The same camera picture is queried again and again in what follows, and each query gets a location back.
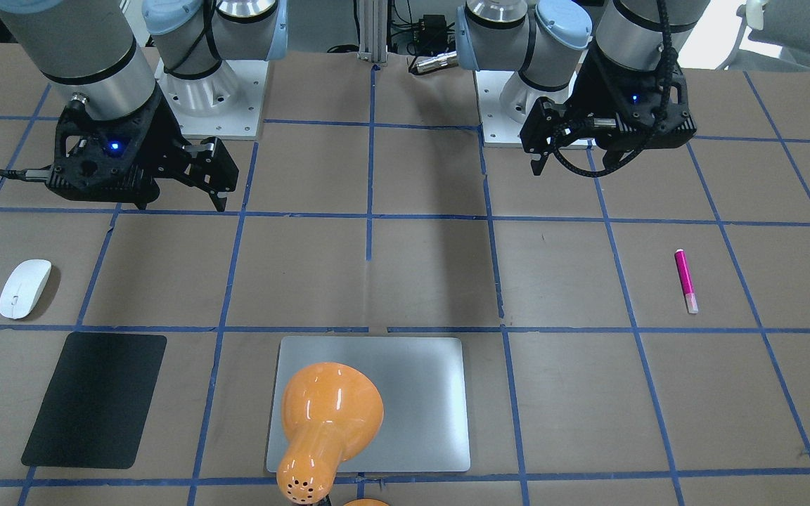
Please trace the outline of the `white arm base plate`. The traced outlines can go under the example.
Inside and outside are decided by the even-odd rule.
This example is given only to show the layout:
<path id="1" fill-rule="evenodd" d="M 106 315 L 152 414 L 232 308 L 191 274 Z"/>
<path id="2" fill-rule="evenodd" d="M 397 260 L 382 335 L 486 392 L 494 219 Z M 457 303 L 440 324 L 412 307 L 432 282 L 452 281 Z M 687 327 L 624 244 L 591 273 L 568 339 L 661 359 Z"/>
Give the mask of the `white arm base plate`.
<path id="1" fill-rule="evenodd" d="M 573 90 L 577 73 L 573 72 L 565 89 L 533 89 L 511 71 L 476 71 L 477 103 L 482 120 L 484 144 L 495 148 L 521 148 L 520 131 L 528 112 L 539 97 L 562 105 Z"/>
<path id="2" fill-rule="evenodd" d="M 184 80 L 167 74 L 158 61 L 155 80 L 184 137 L 256 140 L 269 68 L 263 60 L 225 60 L 209 76 Z"/>

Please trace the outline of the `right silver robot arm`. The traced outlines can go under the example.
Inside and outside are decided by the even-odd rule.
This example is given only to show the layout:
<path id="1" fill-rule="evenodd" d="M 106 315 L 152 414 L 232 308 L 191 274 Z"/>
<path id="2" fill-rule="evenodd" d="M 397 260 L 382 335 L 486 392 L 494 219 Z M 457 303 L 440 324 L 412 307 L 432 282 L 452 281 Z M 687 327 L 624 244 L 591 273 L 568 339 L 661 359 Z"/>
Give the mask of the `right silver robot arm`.
<path id="1" fill-rule="evenodd" d="M 52 163 L 0 177 L 139 210 L 160 196 L 158 179 L 173 179 L 225 211 L 237 164 L 215 135 L 187 140 L 178 115 L 215 119 L 219 129 L 247 109 L 250 90 L 232 64 L 285 56 L 288 4 L 145 1 L 141 14 L 160 76 L 116 1 L 0 1 L 0 19 L 65 99 Z"/>

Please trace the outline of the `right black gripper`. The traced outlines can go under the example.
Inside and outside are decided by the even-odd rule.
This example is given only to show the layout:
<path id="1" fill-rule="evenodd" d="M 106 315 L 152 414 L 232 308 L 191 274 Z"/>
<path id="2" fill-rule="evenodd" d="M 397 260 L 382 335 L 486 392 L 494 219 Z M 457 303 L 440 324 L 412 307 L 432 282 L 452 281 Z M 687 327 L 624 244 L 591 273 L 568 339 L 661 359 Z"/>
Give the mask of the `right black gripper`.
<path id="1" fill-rule="evenodd" d="M 43 169 L 0 169 L 6 179 L 44 183 L 73 201 L 133 204 L 158 199 L 158 177 L 206 192 L 217 212 L 227 208 L 239 170 L 215 136 L 190 144 L 160 89 L 118 119 L 93 119 L 92 99 L 73 93 L 56 126 L 53 162 Z"/>

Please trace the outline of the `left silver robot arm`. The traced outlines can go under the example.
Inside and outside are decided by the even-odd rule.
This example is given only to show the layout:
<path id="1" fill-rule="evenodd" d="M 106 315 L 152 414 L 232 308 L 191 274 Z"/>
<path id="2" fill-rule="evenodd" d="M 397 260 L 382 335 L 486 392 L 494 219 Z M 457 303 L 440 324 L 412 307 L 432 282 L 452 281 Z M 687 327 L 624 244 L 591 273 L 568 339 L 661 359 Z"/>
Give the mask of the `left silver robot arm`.
<path id="1" fill-rule="evenodd" d="M 620 170 L 697 131 L 679 49 L 706 1 L 605 1 L 598 20 L 575 1 L 466 1 L 459 65 L 506 71 L 522 150 L 539 176 L 549 157 L 584 177 Z"/>

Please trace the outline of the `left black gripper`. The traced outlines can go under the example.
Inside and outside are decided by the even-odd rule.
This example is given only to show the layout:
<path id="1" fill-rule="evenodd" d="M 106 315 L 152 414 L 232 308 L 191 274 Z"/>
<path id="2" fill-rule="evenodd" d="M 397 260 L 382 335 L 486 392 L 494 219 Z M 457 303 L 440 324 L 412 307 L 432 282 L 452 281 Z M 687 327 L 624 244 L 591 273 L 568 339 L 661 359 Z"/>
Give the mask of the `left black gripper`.
<path id="1" fill-rule="evenodd" d="M 572 95 L 556 105 L 537 99 L 520 131 L 532 174 L 542 175 L 554 146 L 592 138 L 608 153 L 645 148 L 678 148 L 697 132 L 689 109 L 687 80 L 677 64 L 656 57 L 655 70 L 631 70 L 591 49 L 578 71 Z"/>

